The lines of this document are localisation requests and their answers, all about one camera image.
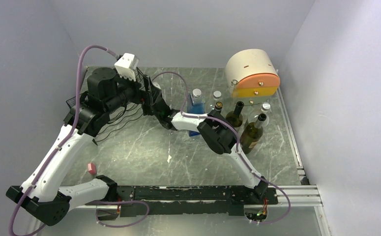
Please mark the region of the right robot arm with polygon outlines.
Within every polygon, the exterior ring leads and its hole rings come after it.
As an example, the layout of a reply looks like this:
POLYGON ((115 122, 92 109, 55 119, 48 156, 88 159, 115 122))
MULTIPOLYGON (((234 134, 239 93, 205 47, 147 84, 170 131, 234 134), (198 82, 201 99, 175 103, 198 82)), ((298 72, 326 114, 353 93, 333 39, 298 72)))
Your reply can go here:
POLYGON ((189 114, 171 109, 162 96, 151 95, 143 99, 149 113, 168 130, 187 130, 200 133, 207 146, 215 153, 224 155, 239 175, 248 200, 253 204, 278 204, 275 193, 266 192, 270 183, 255 169, 242 151, 235 129, 225 121, 218 111, 208 114, 189 114))

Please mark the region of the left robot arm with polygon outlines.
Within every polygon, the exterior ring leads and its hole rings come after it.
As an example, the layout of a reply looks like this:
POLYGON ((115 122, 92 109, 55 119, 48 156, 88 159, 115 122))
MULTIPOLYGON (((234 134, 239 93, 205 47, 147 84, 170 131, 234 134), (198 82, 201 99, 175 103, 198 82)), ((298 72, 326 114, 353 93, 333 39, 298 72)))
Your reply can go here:
POLYGON ((81 151, 110 121, 111 113, 135 103, 148 115, 157 98, 148 76, 136 81, 108 67, 92 71, 87 88, 80 94, 79 105, 70 109, 58 138, 34 173, 6 192, 9 199, 47 226, 57 224, 78 206, 94 201, 110 205, 119 199, 117 183, 106 176, 72 187, 62 187, 61 183, 81 151))

